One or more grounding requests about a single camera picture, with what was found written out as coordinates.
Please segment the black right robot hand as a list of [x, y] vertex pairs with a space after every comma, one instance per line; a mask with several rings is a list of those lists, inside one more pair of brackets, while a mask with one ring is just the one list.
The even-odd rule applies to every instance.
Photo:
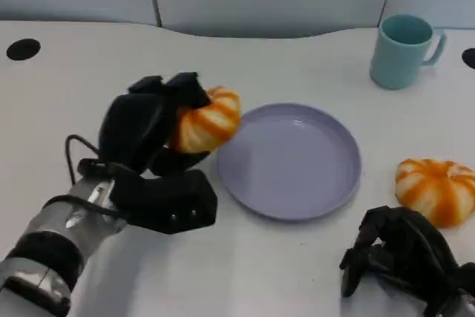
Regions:
[[423, 301], [424, 316], [474, 314], [474, 263], [458, 264], [439, 230], [407, 207], [367, 210], [339, 268], [344, 298], [371, 274]]

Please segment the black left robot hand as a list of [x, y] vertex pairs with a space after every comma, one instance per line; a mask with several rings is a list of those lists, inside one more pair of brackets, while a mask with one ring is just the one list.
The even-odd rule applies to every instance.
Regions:
[[111, 103], [99, 130], [99, 159], [159, 177], [190, 169], [210, 151], [182, 153], [171, 147], [171, 139], [182, 110], [209, 103], [195, 72], [178, 73], [167, 82], [143, 77]]

